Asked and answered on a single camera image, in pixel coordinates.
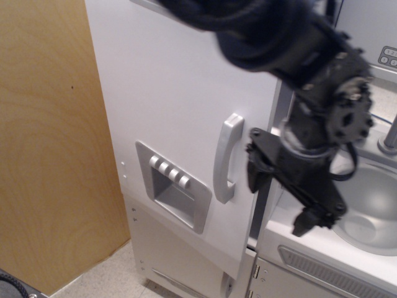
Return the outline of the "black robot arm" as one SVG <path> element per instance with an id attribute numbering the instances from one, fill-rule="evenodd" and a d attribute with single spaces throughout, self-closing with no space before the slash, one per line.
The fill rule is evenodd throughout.
<path id="1" fill-rule="evenodd" d="M 309 1 L 163 1 L 182 22 L 213 32 L 234 66 L 268 72 L 295 92 L 280 136 L 250 132 L 248 184 L 260 191 L 275 178 L 302 204 L 293 234 L 331 228 L 347 206 L 335 183 L 352 177 L 333 174 L 340 147 L 357 160 L 354 143 L 373 124 L 370 71 L 348 36 L 334 30 Z"/>

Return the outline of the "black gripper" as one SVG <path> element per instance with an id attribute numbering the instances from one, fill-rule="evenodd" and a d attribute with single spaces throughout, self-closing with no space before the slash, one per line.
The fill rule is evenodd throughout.
<path id="1" fill-rule="evenodd" d="M 347 180 L 346 174 L 333 174 L 330 165 L 336 151 L 323 156 L 298 155 L 282 143 L 282 138 L 253 128 L 248 152 L 248 186 L 252 193 L 272 178 L 304 205 L 294 221 L 292 234 L 302 237 L 312 228 L 332 226 L 347 212 L 335 181 Z"/>

